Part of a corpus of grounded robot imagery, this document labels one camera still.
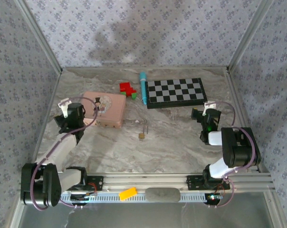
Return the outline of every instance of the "gray eraser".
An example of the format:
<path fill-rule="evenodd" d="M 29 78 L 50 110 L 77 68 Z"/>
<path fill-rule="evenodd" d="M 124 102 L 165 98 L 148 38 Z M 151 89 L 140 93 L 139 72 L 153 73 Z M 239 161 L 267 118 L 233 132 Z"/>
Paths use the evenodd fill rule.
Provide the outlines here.
<path fill-rule="evenodd" d="M 149 202 L 171 202 L 181 200 L 181 193 L 175 188 L 148 188 L 145 191 L 145 198 Z"/>

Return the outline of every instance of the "red block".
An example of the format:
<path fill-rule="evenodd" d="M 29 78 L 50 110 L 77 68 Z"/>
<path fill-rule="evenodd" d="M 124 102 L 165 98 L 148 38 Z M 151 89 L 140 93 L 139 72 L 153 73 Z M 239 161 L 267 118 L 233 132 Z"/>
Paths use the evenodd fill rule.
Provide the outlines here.
<path fill-rule="evenodd" d="M 136 90 L 134 90 L 131 87 L 131 84 L 129 82 L 119 83 L 119 87 L 120 87 L 120 92 L 125 92 L 126 96 L 132 96 L 133 93 L 136 93 Z"/>

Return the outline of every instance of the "black and white checkerboard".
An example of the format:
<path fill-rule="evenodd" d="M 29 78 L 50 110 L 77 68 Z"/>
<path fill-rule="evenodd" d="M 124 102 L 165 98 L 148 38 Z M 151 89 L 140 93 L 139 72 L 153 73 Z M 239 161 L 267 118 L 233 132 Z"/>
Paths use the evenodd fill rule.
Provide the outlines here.
<path fill-rule="evenodd" d="M 145 87 L 148 108 L 203 105 L 207 101 L 200 78 L 149 81 Z"/>

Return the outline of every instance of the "blue floral wallpaper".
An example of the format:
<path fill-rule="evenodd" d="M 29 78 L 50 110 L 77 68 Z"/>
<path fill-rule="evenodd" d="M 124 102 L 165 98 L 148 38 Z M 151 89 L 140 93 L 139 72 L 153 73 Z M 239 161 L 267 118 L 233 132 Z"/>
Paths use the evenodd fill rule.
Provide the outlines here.
<path fill-rule="evenodd" d="M 55 70 L 13 0 L 0 0 L 0 227 L 19 194 L 20 170 L 30 161 Z"/>
<path fill-rule="evenodd" d="M 287 217 L 287 0 L 276 0 L 232 73 Z"/>
<path fill-rule="evenodd" d="M 62 67 L 228 65 L 260 0 L 26 0 Z"/>

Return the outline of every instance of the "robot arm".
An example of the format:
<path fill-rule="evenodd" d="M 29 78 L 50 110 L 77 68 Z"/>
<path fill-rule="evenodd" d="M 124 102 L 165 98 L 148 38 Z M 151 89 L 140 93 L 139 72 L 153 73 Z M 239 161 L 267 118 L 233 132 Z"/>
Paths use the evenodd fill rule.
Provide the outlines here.
<path fill-rule="evenodd" d="M 244 167 L 258 165 L 261 161 L 251 128 L 223 127 L 218 131 L 220 114 L 220 111 L 213 108 L 205 109 L 204 112 L 193 109 L 191 114 L 191 118 L 202 125 L 200 139 L 206 145 L 222 146 L 223 157 L 214 164 L 207 165 L 203 170 L 202 178 L 198 178 L 200 183 L 197 184 L 203 185 L 204 189 L 208 190 L 213 190 L 222 183 L 224 176 Z M 254 145 L 254 154 L 252 154 L 251 145 Z M 196 180 L 188 179 L 188 183 L 194 181 Z"/>
<path fill-rule="evenodd" d="M 66 105 L 63 114 L 56 116 L 55 121 L 60 127 L 59 135 L 51 148 L 34 163 L 27 163 L 21 171 L 21 201 L 32 204 L 30 197 L 30 182 L 34 170 L 44 158 L 39 167 L 34 182 L 34 197 L 39 206 L 55 206 L 60 200 L 62 192 L 74 185 L 86 185 L 86 170 L 81 167 L 64 169 L 63 160 L 76 147 L 84 134 L 84 108 L 80 103 Z"/>

